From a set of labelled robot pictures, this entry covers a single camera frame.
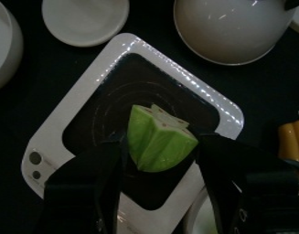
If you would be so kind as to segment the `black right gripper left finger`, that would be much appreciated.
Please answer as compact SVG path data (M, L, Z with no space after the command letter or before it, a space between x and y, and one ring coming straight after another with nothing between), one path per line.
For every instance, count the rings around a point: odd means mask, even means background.
M49 176L33 234L116 234L126 132L72 158Z

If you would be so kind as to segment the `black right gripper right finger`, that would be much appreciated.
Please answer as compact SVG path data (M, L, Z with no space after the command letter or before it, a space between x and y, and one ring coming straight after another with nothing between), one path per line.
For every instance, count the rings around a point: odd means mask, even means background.
M196 163L219 234L299 234L299 181L293 167L215 133L198 135Z

